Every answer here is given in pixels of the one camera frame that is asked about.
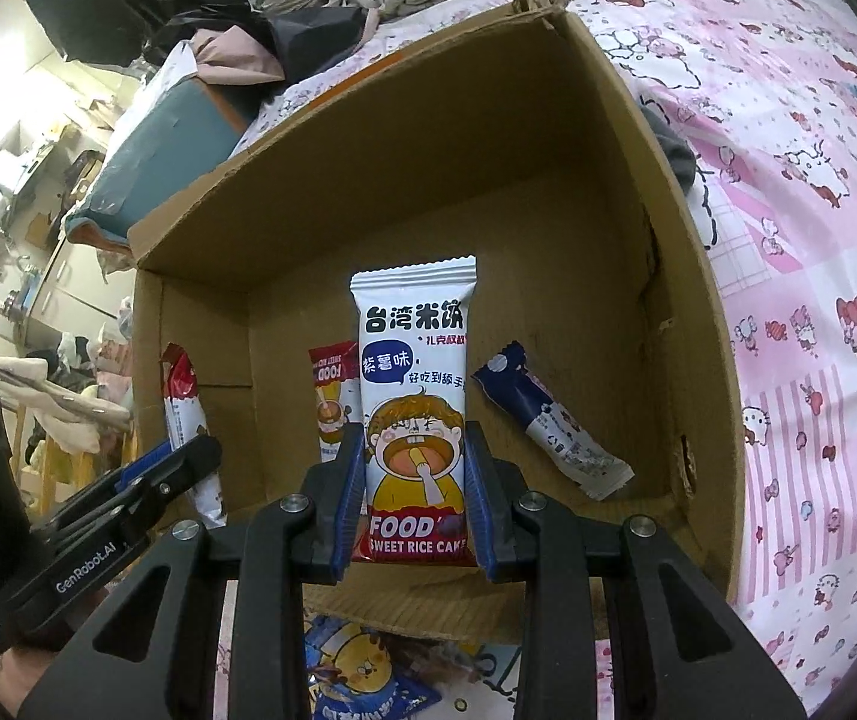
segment white snack package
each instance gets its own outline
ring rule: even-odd
[[[474,286],[474,257],[351,279],[371,516],[361,559],[467,555],[465,332]]]

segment blue gripper pad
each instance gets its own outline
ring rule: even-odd
[[[518,466],[492,457],[478,422],[465,425],[465,510],[478,565],[489,581],[518,581],[512,504],[528,490]]]
[[[165,440],[154,449],[150,449],[137,459],[137,461],[129,463],[124,467],[124,469],[122,469],[121,475],[118,477],[118,481],[115,482],[115,493],[121,493],[121,491],[127,488],[128,485],[131,485],[134,480],[139,478],[139,476],[142,476],[145,471],[153,469],[171,453],[172,445]]]
[[[345,437],[338,449],[334,463],[345,463],[345,484],[338,502],[334,522],[334,543],[331,552],[331,571],[338,581],[345,575],[351,562],[351,551],[355,541],[358,515],[365,496],[365,442],[361,425],[357,430],[345,426]]]

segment pink cloth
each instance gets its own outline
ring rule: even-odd
[[[248,86],[285,79],[281,62],[240,26],[225,32],[199,29],[191,50],[202,81],[227,86]]]
[[[241,148],[383,55],[507,1],[452,0],[382,25],[267,106]],[[857,18],[839,0],[570,9],[700,155],[688,200],[746,431],[736,607],[812,712],[857,656]],[[611,717],[604,664],[598,679]],[[507,720],[512,707],[485,717]]]

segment hello kitty pattern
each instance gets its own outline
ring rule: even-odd
[[[379,26],[264,106],[241,148],[382,56],[509,1],[451,0]],[[857,18],[839,0],[569,9],[697,155],[686,199],[745,428],[736,607],[813,710],[857,657]],[[838,584],[818,595],[823,577]]]

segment blue cartoon snack bag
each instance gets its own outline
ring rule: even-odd
[[[525,347],[518,341],[509,343],[471,378],[589,498],[607,498],[635,475],[625,461],[606,452],[528,370]]]
[[[314,720],[401,720],[439,700],[392,664],[377,632],[337,617],[305,618],[305,665]]]
[[[458,562],[465,528],[465,330],[475,258],[356,274],[375,562]]]

